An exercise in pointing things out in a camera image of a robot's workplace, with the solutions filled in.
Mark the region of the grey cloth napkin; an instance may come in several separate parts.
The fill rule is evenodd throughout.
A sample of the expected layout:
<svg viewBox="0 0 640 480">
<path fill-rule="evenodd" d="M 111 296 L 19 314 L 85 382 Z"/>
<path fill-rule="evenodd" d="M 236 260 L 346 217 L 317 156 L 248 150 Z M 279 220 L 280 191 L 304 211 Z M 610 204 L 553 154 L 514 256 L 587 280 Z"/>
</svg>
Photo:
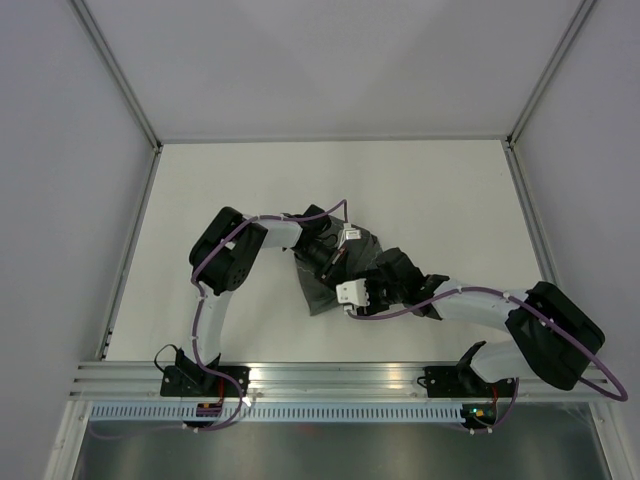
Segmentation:
<svg viewBox="0 0 640 480">
<path fill-rule="evenodd" d="M 334 216 L 328 214 L 325 211 L 326 215 L 329 215 L 331 218 L 332 226 L 329 229 L 329 233 L 331 235 L 336 234 L 337 237 L 342 230 L 342 226 L 345 221 L 341 221 Z M 306 220 L 315 220 L 319 219 L 321 214 L 311 216 L 311 217 L 303 217 L 301 222 Z M 347 280 L 356 280 L 360 278 L 364 278 L 364 271 L 371 267 L 374 263 L 376 257 L 385 251 L 378 240 L 378 237 L 372 234 L 370 231 L 364 229 L 362 231 L 362 239 L 359 241 L 351 241 L 347 242 L 345 246 L 348 250 L 348 259 L 347 259 Z M 336 299 L 336 286 L 324 286 L 320 284 L 317 280 L 315 280 L 311 273 L 305 271 L 304 268 L 296 261 L 296 269 L 298 274 L 298 279 L 303 291 L 303 295 L 307 302 L 307 306 L 309 308 L 309 313 L 312 316 L 319 315 L 333 308 L 337 308 L 339 306 Z M 358 316 L 364 315 L 364 308 L 358 308 L 354 311 L 354 313 Z"/>
</svg>

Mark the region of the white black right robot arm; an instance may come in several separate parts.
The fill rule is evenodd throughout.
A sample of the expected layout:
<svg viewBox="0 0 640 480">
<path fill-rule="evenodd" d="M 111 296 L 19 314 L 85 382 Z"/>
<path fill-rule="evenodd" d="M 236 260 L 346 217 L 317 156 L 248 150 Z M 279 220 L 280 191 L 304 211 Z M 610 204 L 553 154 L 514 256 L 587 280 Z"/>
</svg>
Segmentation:
<svg viewBox="0 0 640 480">
<path fill-rule="evenodd" d="M 474 287 L 447 275 L 425 275 L 398 248 L 363 272 L 371 317 L 402 305 L 437 321 L 473 323 L 508 334 L 498 343 L 474 343 L 456 365 L 459 388 L 478 395 L 491 383 L 536 375 L 570 391 L 605 343 L 603 331 L 556 285 L 539 281 L 528 290 L 503 292 Z"/>
</svg>

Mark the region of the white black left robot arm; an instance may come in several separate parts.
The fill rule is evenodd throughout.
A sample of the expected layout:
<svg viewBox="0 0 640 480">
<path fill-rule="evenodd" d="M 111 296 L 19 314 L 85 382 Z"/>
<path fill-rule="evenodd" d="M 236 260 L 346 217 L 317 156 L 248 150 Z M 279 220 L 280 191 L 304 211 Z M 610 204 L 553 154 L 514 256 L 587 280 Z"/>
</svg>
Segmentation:
<svg viewBox="0 0 640 480">
<path fill-rule="evenodd" d="M 294 253 L 303 292 L 315 314 L 324 304 L 338 303 L 337 286 L 347 281 L 349 245 L 361 238 L 355 225 L 338 224 L 330 211 L 315 205 L 301 215 L 249 217 L 231 207 L 220 210 L 189 254 L 199 303 L 187 345 L 175 357 L 184 385 L 198 396 L 216 389 L 221 331 L 231 296 L 262 250 Z"/>
</svg>

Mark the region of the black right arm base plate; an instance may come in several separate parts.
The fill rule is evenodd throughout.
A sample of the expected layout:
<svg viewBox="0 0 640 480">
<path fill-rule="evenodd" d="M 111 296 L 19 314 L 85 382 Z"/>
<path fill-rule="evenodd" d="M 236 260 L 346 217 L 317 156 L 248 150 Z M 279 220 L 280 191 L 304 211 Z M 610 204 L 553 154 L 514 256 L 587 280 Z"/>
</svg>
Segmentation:
<svg viewBox="0 0 640 480">
<path fill-rule="evenodd" d="M 416 383 L 427 391 L 429 398 L 501 399 L 511 398 L 515 393 L 513 379 L 488 383 L 475 373 L 459 370 L 455 366 L 426 366 Z"/>
</svg>

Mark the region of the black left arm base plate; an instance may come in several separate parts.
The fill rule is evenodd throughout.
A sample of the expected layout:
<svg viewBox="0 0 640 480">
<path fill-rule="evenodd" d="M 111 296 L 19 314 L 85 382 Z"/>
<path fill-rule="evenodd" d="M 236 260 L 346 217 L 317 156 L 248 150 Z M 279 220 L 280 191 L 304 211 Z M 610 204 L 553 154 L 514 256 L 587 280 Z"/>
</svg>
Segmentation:
<svg viewBox="0 0 640 480">
<path fill-rule="evenodd" d="M 166 348 L 174 351 L 174 362 L 161 366 L 158 356 Z M 154 367 L 162 373 L 160 395 L 185 398 L 239 398 L 247 393 L 251 369 L 245 365 L 220 365 L 220 357 L 207 365 L 212 374 L 190 360 L 183 349 L 174 344 L 163 346 L 153 359 Z"/>
</svg>

